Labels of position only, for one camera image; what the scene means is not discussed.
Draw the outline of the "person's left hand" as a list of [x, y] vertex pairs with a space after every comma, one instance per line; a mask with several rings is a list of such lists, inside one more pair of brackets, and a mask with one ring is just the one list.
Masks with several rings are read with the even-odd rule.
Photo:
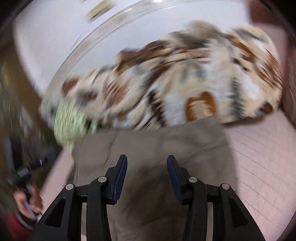
[[36, 185], [31, 186], [29, 194], [30, 197], [28, 198], [25, 192], [16, 190], [14, 192], [14, 199], [18, 211], [22, 215], [31, 220], [36, 220], [43, 210], [43, 201]]

